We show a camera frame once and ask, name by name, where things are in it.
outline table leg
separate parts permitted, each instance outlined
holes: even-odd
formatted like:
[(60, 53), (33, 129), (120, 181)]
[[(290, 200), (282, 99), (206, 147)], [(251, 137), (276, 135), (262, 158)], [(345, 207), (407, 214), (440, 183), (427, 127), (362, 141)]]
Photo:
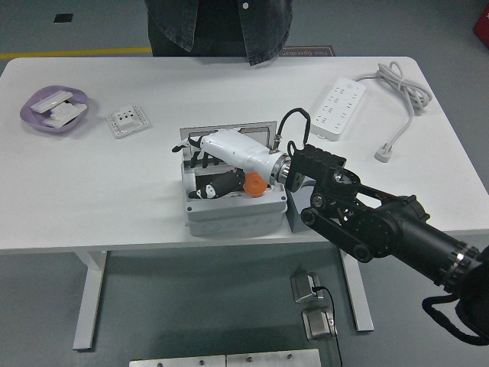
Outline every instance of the table leg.
[(73, 349), (81, 350), (92, 348), (107, 251), (76, 252), (76, 255), (88, 268), (73, 342)]
[(343, 250), (340, 250), (340, 252), (357, 331), (374, 331), (374, 324), (372, 323), (370, 308), (368, 308), (367, 295), (365, 294), (364, 282), (361, 280), (358, 261)]

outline black pants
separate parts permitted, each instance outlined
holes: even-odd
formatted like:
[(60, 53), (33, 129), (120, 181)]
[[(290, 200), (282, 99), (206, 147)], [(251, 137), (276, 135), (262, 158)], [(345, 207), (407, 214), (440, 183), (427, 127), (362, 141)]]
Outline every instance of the black pants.
[(170, 41), (151, 16), (147, 16), (147, 34), (150, 39), (153, 56), (214, 56), (214, 57), (246, 57), (243, 41), (219, 41), (214, 39), (195, 38), (190, 52)]

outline orange cap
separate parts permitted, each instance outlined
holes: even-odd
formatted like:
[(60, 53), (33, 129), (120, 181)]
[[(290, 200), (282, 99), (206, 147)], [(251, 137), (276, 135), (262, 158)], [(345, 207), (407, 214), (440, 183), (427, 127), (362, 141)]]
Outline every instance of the orange cap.
[(243, 189), (252, 196), (260, 196), (267, 189), (267, 183), (256, 172), (246, 174)]

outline gray floor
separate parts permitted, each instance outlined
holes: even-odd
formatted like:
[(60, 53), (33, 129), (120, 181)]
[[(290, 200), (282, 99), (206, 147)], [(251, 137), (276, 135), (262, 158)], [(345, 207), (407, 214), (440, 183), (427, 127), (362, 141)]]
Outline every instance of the gray floor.
[[(288, 44), (417, 60), (488, 188), (489, 50), (472, 33), (486, 4), (296, 0)], [(64, 12), (73, 22), (53, 24)], [(0, 2), (0, 54), (146, 47), (145, 22), (142, 0)], [(333, 343), (306, 341), (289, 283), (301, 268), (318, 272), (335, 296), (346, 366), (487, 365), (488, 348), (453, 339), (423, 313), (421, 300), (442, 292), (394, 258), (361, 267), (376, 330), (357, 334), (338, 253), (327, 244), (111, 253), (90, 352), (71, 350), (86, 271), (78, 258), (0, 256), (0, 365), (124, 366), (304, 348), (319, 348), (324, 366), (338, 365)]]

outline purple bowl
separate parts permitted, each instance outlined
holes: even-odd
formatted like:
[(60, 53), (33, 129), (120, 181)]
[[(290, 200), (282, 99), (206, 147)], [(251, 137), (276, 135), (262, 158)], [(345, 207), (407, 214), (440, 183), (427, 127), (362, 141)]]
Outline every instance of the purple bowl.
[(25, 105), (22, 106), (21, 109), (21, 119), (28, 125), (32, 126), (33, 128), (36, 128), (37, 130), (41, 130), (43, 132), (53, 132), (53, 133), (59, 133), (59, 132), (65, 132), (67, 130), (70, 130), (71, 128), (74, 128), (76, 124), (78, 124), (78, 121), (88, 112), (89, 108), (88, 106), (86, 107), (85, 111), (80, 113), (77, 117), (75, 117), (74, 120), (71, 122), (68, 122), (67, 124), (61, 126), (60, 128), (51, 128), (50, 126), (47, 126), (43, 123), (45, 119), (48, 119), (50, 117), (50, 110), (47, 110), (44, 113), (38, 113), (35, 112), (31, 109), (32, 105), (35, 105), (36, 103), (42, 101), (43, 99), (46, 99), (49, 96), (52, 96), (54, 93), (59, 92), (60, 90), (65, 90), (67, 92), (71, 92), (73, 94), (73, 97), (68, 98), (68, 102), (71, 104), (74, 103), (82, 103), (86, 105), (86, 102), (88, 101), (88, 97), (84, 92), (78, 89), (74, 88), (68, 88), (67, 86), (47, 86), (43, 89), (39, 89), (26, 103)]

